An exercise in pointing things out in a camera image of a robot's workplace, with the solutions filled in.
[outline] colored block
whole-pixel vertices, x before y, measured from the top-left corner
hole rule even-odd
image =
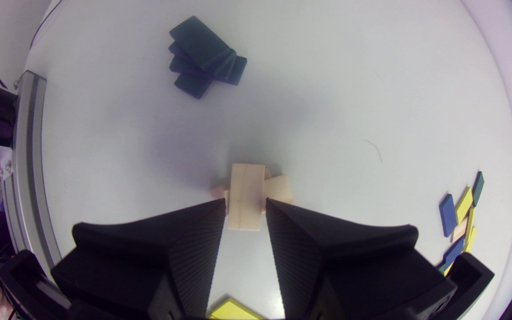
[[[223,82],[238,85],[238,83],[240,83],[240,78],[242,78],[242,73],[244,73],[246,63],[248,63],[248,59],[246,59],[245,57],[237,56],[236,61],[234,61],[234,66],[232,67],[230,77],[228,78],[227,81]]]
[[[203,71],[232,50],[196,16],[181,22],[169,35]]]
[[[233,164],[230,178],[228,228],[259,231],[263,200],[264,166]]]
[[[464,220],[459,223],[452,232],[452,236],[449,239],[450,243],[454,243],[459,240],[463,235],[466,235],[466,229],[468,227],[468,218],[465,217]]]
[[[175,55],[169,65],[169,69],[173,72],[189,73],[191,75],[210,77],[219,81],[227,81],[234,67],[234,61],[236,61],[236,52],[233,50],[219,63],[215,63],[207,71],[203,71],[195,63],[188,60],[187,57]]]
[[[465,188],[465,191],[463,195],[461,195],[460,200],[457,202],[456,205],[456,220],[457,223],[460,223],[465,215],[467,215],[469,207],[472,206],[473,203],[473,196],[471,193],[471,188],[467,187]]]
[[[473,203],[474,207],[477,207],[477,202],[479,201],[479,197],[481,196],[481,190],[483,190],[483,184],[485,181],[483,180],[483,172],[478,172],[475,177],[475,182],[473,183],[472,195],[473,195]]]
[[[470,252],[471,247],[473,246],[473,239],[475,239],[475,233],[477,229],[475,227],[471,228],[471,232],[469,233],[468,237],[465,237],[466,241],[464,244],[464,252]]]
[[[187,53],[183,49],[181,49],[181,47],[179,47],[179,45],[176,42],[171,43],[171,45],[169,46],[169,52],[173,53],[173,55],[183,58],[185,61],[192,63],[193,65],[195,64],[195,62],[191,60]]]
[[[453,229],[457,225],[456,209],[453,205],[453,197],[451,194],[445,196],[439,205],[441,226],[444,230],[444,237],[451,235]]]
[[[464,241],[465,235],[462,236],[459,240],[457,240],[453,245],[451,245],[449,249],[444,253],[445,265],[449,267],[456,259],[456,257],[463,251]]]
[[[445,271],[445,263],[442,261],[437,267],[436,269],[443,275],[444,271]]]
[[[264,320],[262,316],[243,306],[239,302],[228,298],[209,314],[209,319],[219,320]]]
[[[466,235],[469,235],[469,233],[471,232],[471,230],[473,228],[474,212],[475,212],[475,207],[471,207],[469,209],[468,223],[467,223],[467,226],[466,226],[466,229],[465,229],[465,234]]]
[[[444,270],[444,276],[447,276],[447,275],[448,275],[448,273],[449,273],[449,269],[451,269],[451,268],[452,268],[452,266],[453,266],[453,264],[451,264],[451,265],[449,265],[449,267],[445,268],[445,270]]]
[[[213,79],[211,78],[182,73],[175,81],[175,87],[185,91],[197,99],[201,99],[212,81]]]

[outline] dark green block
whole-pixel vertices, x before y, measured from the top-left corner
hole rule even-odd
[[[444,271],[445,271],[445,262],[441,262],[437,267],[436,269],[443,275]]]
[[[203,71],[207,71],[232,50],[196,16],[181,22],[169,34]]]
[[[473,183],[472,195],[473,195],[473,203],[474,207],[477,207],[477,202],[479,201],[479,197],[481,196],[481,190],[483,190],[483,184],[485,181],[483,180],[483,173],[478,172],[475,178],[475,182]]]
[[[242,78],[242,73],[244,73],[246,63],[248,63],[248,59],[245,57],[237,56],[228,80],[223,80],[223,82],[238,85],[240,78]]]
[[[213,82],[213,79],[208,77],[181,73],[175,81],[175,87],[197,99],[201,99],[211,82]]]
[[[233,50],[230,55],[219,61],[219,63],[214,64],[208,71],[203,71],[195,63],[191,62],[189,58],[175,54],[169,69],[173,72],[190,73],[219,81],[227,81],[232,72],[232,67],[234,67],[234,61],[236,61],[236,52]]]

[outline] block pile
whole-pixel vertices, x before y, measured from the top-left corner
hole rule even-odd
[[[238,85],[246,58],[219,38],[196,16],[183,21],[169,35],[175,40],[169,51],[175,55],[169,69],[181,73],[175,87],[201,99],[213,80]]]
[[[446,195],[439,205],[444,236],[450,237],[452,243],[444,254],[444,260],[438,267],[444,275],[447,275],[449,268],[459,254],[471,250],[477,231],[473,226],[473,215],[481,196],[483,184],[483,173],[478,172],[473,188],[465,188],[457,205],[453,205],[451,194]]]

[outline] circular white platform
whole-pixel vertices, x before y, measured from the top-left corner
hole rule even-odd
[[[248,58],[238,87],[173,86],[168,31],[196,15]],[[496,274],[512,241],[512,114],[492,55],[457,1],[61,4],[27,69],[48,79],[43,168],[66,255],[80,221],[122,223],[211,200],[234,162],[288,174],[295,204],[372,225],[412,224],[437,264],[437,205],[478,170],[472,253]],[[209,304],[230,294],[283,316],[272,248],[224,230]]]

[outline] yellow block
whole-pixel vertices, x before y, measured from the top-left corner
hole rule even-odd
[[[475,207],[469,208],[468,225],[465,228],[465,243],[469,241],[469,236],[473,228],[473,211],[475,211]]]
[[[473,245],[473,239],[475,239],[475,233],[477,229],[471,228],[471,232],[469,233],[469,237],[465,237],[466,241],[464,244],[464,252],[470,252],[471,247]]]
[[[263,317],[243,306],[233,298],[224,300],[207,318],[218,320],[264,320]]]
[[[447,276],[448,275],[448,272],[449,272],[449,269],[451,269],[453,266],[453,263],[451,265],[449,265],[449,267],[445,268],[444,270],[444,276]]]
[[[467,187],[465,188],[464,194],[461,196],[456,205],[456,222],[458,224],[464,219],[472,203],[473,195],[471,193],[471,188]]]

